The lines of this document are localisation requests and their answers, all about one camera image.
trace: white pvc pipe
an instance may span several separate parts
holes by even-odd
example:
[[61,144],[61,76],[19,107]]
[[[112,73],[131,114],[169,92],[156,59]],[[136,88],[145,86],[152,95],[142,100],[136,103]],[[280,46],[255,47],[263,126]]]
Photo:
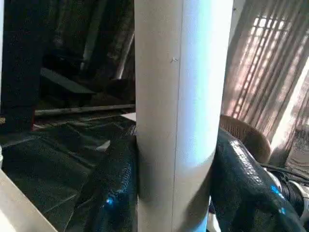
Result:
[[135,0],[139,232],[206,231],[232,4]]

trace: black fabric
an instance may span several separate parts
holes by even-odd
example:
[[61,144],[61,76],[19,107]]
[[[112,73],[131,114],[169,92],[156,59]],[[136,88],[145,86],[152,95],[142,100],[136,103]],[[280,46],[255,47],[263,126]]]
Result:
[[3,170],[60,231],[132,231],[134,122],[116,116],[0,137]]
[[222,129],[212,175],[211,199],[222,232],[305,232],[270,176]]

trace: metal rod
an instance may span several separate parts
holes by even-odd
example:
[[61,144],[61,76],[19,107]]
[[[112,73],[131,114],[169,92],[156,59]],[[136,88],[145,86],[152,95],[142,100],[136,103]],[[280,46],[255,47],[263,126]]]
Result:
[[125,104],[125,105],[106,105],[106,106],[93,106],[93,107],[76,107],[76,108],[52,109],[52,110],[36,110],[35,116],[68,115],[68,114],[79,114],[79,113],[98,112],[107,110],[122,110],[134,107],[135,104]]
[[128,33],[126,42],[125,42],[124,47],[122,49],[119,66],[117,68],[114,80],[121,80],[122,77],[123,77],[123,73],[124,73],[125,65],[126,65],[126,60],[127,60],[128,55],[129,55],[129,52],[131,50],[133,41],[134,41],[134,24],[131,26],[130,32]]

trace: curtain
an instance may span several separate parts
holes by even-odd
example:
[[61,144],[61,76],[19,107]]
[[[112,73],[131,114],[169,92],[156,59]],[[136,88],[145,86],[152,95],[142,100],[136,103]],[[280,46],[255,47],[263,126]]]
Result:
[[297,104],[291,112],[289,125],[295,127],[290,133],[292,143],[287,143],[285,167],[309,178],[309,71],[301,87]]
[[307,0],[247,0],[231,41],[222,114],[271,142],[309,54]]

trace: black tarp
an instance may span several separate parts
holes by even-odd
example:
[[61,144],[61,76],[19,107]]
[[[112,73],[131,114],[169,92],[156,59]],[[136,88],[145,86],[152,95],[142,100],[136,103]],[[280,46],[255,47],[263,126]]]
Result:
[[132,231],[134,124],[116,116],[1,137],[3,170],[58,231]]

